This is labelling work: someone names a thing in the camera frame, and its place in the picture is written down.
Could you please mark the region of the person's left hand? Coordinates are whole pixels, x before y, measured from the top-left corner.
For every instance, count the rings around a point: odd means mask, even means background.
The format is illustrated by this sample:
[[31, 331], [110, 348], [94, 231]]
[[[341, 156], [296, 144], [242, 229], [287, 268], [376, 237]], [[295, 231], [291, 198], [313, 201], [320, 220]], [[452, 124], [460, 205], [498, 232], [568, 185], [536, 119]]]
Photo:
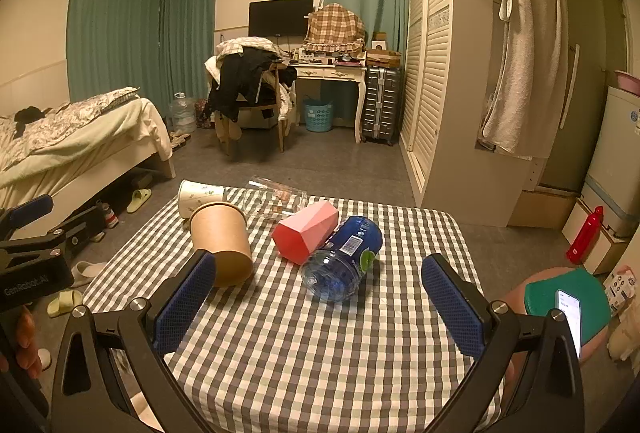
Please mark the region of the person's left hand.
[[15, 325], [15, 341], [14, 353], [17, 364], [27, 372], [30, 379], [38, 379], [42, 372], [42, 362], [36, 343], [36, 324], [26, 306], [22, 307], [20, 318]]

